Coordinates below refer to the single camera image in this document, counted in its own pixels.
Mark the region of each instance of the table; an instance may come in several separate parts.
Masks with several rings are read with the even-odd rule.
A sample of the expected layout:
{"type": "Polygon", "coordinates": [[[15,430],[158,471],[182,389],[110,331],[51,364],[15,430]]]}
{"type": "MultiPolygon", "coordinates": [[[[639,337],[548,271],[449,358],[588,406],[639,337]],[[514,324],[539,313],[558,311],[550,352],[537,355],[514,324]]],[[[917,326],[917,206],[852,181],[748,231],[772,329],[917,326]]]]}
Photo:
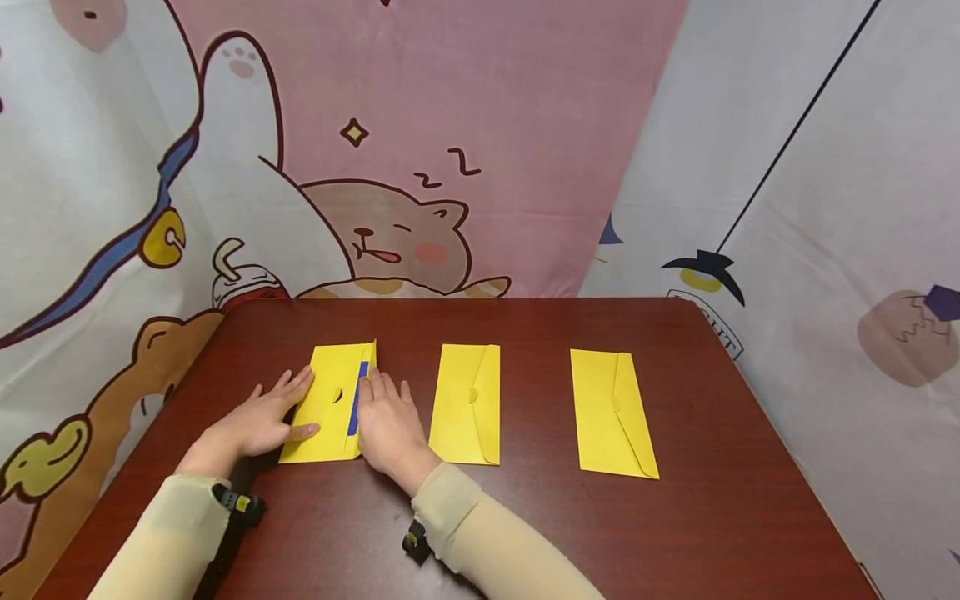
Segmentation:
{"type": "MultiPolygon", "coordinates": [[[[86,597],[183,452],[256,383],[306,364],[316,345],[374,337],[381,368],[409,380],[426,427],[441,344],[501,346],[502,466],[464,471],[608,598],[875,598],[700,310],[678,299],[244,303],[38,597],[86,597]],[[660,481],[579,470],[570,348],[633,354],[660,481]]],[[[252,492],[269,510],[218,597],[477,595],[402,553],[409,501],[362,459],[263,463],[251,467],[252,492]]]]}

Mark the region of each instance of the blue strip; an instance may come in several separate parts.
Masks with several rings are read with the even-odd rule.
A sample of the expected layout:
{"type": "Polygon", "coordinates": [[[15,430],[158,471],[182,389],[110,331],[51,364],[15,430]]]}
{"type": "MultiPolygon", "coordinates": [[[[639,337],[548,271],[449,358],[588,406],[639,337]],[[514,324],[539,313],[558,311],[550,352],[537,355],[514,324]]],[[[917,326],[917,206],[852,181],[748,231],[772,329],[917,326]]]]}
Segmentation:
{"type": "Polygon", "coordinates": [[[367,376],[367,369],[369,367],[369,360],[360,363],[360,374],[357,375],[357,391],[353,394],[353,409],[350,411],[350,425],[347,427],[348,438],[355,436],[360,429],[360,424],[357,422],[357,406],[360,404],[360,380],[367,376]]]}
{"type": "Polygon", "coordinates": [[[163,211],[170,207],[170,185],[180,173],[183,165],[193,154],[199,139],[196,131],[186,133],[172,147],[157,166],[160,183],[156,191],[156,202],[150,213],[133,229],[114,238],[93,262],[88,264],[74,284],[40,315],[24,323],[11,336],[4,346],[22,342],[53,324],[59,323],[83,308],[107,279],[128,260],[133,258],[140,248],[140,242],[146,236],[163,211]]]}

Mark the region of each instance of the sparkle star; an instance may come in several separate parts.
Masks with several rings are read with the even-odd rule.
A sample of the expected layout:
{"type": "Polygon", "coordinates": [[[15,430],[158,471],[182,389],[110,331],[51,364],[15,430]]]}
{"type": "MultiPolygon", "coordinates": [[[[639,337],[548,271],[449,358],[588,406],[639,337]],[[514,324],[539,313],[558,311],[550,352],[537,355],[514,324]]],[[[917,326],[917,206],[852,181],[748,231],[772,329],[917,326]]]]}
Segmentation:
{"type": "Polygon", "coordinates": [[[360,142],[366,139],[367,136],[370,135],[370,132],[361,127],[356,119],[350,119],[347,126],[340,130],[340,135],[345,137],[349,143],[353,144],[354,148],[359,148],[360,142]]]}

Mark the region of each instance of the beige sleeve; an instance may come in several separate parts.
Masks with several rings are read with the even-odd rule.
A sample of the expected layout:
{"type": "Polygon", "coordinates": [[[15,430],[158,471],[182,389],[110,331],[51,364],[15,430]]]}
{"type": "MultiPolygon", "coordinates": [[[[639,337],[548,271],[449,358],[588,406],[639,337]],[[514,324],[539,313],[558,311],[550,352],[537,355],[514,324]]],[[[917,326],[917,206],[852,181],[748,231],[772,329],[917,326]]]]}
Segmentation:
{"type": "Polygon", "coordinates": [[[229,485],[167,477],[89,598],[193,597],[227,530],[229,512],[213,497],[216,483],[229,485]]]}
{"type": "Polygon", "coordinates": [[[552,543],[447,463],[413,499],[437,558],[491,600],[603,598],[552,543]]]}

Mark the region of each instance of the fabric backdrop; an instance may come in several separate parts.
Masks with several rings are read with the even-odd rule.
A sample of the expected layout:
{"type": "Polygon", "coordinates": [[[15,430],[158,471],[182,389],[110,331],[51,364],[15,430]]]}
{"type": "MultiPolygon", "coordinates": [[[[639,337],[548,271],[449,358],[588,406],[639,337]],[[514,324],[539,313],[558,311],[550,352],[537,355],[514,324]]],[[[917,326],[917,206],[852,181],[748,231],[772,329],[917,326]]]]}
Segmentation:
{"type": "Polygon", "coordinates": [[[576,294],[684,9],[0,0],[4,598],[241,301],[576,294]]]}
{"type": "Polygon", "coordinates": [[[887,600],[960,598],[958,30],[691,2],[581,290],[700,305],[887,600]]]}

